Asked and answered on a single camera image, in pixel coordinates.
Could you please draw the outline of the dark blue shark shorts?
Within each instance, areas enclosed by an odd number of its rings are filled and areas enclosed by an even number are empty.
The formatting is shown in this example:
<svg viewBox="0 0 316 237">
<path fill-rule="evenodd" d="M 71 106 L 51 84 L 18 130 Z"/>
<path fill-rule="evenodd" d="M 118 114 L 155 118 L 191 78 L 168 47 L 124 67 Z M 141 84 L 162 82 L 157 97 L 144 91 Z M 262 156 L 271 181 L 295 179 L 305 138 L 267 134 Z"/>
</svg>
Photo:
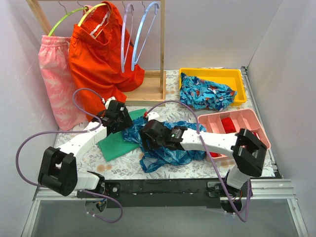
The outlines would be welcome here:
<svg viewBox="0 0 316 237">
<path fill-rule="evenodd" d="M 205 151 L 182 151 L 170 150 L 165 147 L 160 147 L 156 150 L 145 151 L 142 145 L 142 138 L 140 131 L 144 128 L 147 120 L 143 117 L 136 118 L 133 125 L 121 132 L 122 138 L 125 142 L 131 142 L 140 146 L 144 153 L 142 159 L 139 161 L 145 173 L 151 173 L 160 167 L 170 164 L 173 166 L 185 165 L 193 160 L 203 160 Z"/>
</svg>

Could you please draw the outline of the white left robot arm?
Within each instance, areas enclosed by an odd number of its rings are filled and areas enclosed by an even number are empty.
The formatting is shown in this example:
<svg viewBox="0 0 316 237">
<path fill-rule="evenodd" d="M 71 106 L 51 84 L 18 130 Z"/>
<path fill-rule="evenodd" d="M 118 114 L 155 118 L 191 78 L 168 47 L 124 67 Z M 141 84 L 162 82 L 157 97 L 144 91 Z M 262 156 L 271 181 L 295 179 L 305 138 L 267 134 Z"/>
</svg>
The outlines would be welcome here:
<svg viewBox="0 0 316 237">
<path fill-rule="evenodd" d="M 123 102 L 106 102 L 106 109 L 81 134 L 57 148 L 49 147 L 44 151 L 38 183 L 63 196 L 72 191 L 88 190 L 93 197 L 101 197 L 105 178 L 93 171 L 79 172 L 77 164 L 97 143 L 131 125 L 132 119 Z"/>
</svg>

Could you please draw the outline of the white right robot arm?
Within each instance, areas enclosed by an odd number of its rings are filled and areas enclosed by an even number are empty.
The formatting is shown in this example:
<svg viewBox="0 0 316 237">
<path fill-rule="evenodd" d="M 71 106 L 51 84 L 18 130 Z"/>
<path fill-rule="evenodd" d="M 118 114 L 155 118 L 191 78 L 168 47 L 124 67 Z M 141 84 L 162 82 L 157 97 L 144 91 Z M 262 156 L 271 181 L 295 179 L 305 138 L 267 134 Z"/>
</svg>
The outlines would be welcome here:
<svg viewBox="0 0 316 237">
<path fill-rule="evenodd" d="M 146 151 L 160 147 L 170 150 L 206 151 L 235 160 L 235 166 L 226 175 L 223 189 L 235 196 L 251 177 L 261 177 L 267 146 L 248 129 L 238 133 L 218 134 L 193 130 L 183 126 L 172 129 L 153 119 L 141 129 L 140 136 Z"/>
</svg>

